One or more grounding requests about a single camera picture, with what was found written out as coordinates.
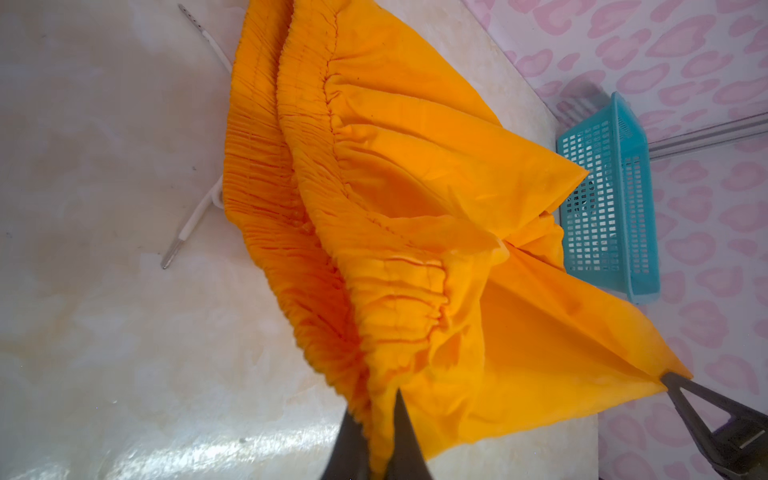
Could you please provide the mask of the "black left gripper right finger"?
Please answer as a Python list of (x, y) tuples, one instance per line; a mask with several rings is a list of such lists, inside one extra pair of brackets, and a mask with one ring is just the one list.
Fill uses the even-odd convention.
[(386, 480), (432, 480), (433, 477), (415, 435), (402, 392), (394, 407), (394, 451), (389, 460)]

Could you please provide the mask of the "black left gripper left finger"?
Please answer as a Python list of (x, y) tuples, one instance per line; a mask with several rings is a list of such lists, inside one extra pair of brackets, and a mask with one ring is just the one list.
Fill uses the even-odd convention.
[(362, 426), (345, 412), (321, 480), (368, 480), (369, 453)]

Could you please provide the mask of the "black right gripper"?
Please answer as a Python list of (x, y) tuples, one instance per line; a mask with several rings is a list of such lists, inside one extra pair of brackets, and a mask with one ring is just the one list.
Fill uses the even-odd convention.
[[(661, 382), (699, 452), (723, 479), (767, 480), (766, 414), (673, 372)], [(693, 398), (724, 411), (725, 423), (710, 428)]]

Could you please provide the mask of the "orange shorts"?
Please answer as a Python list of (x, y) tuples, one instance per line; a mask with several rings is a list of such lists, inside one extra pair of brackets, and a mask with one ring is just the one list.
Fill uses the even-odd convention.
[(377, 3), (249, 4), (225, 211), (373, 478), (396, 467), (398, 401), (429, 459), (686, 373), (638, 308), (565, 271), (554, 212), (586, 175)]

